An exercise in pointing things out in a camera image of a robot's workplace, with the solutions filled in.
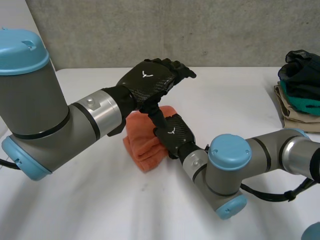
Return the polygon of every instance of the black carbon fiber hand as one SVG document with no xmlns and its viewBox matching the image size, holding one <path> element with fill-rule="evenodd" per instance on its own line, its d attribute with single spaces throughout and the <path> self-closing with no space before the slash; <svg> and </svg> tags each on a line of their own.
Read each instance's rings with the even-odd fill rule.
<svg viewBox="0 0 320 240">
<path fill-rule="evenodd" d="M 179 148 L 187 143 L 195 143 L 195 136 L 180 115 L 166 117 L 166 128 L 155 128 L 154 134 L 171 155 L 178 157 Z"/>
<path fill-rule="evenodd" d="M 132 93 L 135 110 L 148 114 L 157 127 L 164 128 L 166 121 L 158 106 L 161 97 L 184 78 L 196 76 L 179 61 L 146 59 L 123 76 L 117 85 L 126 87 Z"/>
</svg>

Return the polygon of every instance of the orange towel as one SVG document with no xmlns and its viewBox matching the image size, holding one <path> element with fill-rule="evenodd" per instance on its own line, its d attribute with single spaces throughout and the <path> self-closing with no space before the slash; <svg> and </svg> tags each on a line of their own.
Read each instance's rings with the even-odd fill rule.
<svg viewBox="0 0 320 240">
<path fill-rule="evenodd" d="M 171 106 L 161 106 L 165 117 L 176 114 Z M 147 172 L 159 165 L 168 155 L 166 148 L 154 135 L 155 125 L 147 114 L 134 112 L 126 118 L 127 135 L 123 139 L 124 146 L 137 166 Z"/>
</svg>

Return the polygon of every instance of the white logo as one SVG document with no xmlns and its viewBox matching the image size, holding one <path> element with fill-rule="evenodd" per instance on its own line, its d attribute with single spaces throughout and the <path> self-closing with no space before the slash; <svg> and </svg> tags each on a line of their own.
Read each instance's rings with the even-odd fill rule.
<svg viewBox="0 0 320 240">
<path fill-rule="evenodd" d="M 142 77 L 143 77 L 143 78 L 153 77 L 153 75 L 147 75 L 147 74 L 145 74 L 145 71 L 142 71 Z"/>
<path fill-rule="evenodd" d="M 175 130 L 176 130 L 176 128 L 174 127 L 173 131 L 168 131 L 168 134 L 175 134 Z"/>
</svg>

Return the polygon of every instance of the stack of folded clothes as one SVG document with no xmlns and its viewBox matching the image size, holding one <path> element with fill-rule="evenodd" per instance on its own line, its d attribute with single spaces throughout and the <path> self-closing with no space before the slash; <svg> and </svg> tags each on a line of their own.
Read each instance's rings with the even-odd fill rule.
<svg viewBox="0 0 320 240">
<path fill-rule="evenodd" d="M 320 56 L 290 51 L 274 86 L 284 117 L 284 128 L 320 133 Z"/>
</svg>

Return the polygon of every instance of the green cloth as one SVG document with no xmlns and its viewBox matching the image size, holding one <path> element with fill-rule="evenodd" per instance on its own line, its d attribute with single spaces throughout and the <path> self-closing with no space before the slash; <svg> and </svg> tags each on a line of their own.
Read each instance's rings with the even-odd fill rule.
<svg viewBox="0 0 320 240">
<path fill-rule="evenodd" d="M 289 96 L 287 94 L 287 87 L 285 81 L 281 80 L 280 84 L 288 102 L 296 111 L 320 116 L 320 101 L 308 98 Z"/>
</svg>

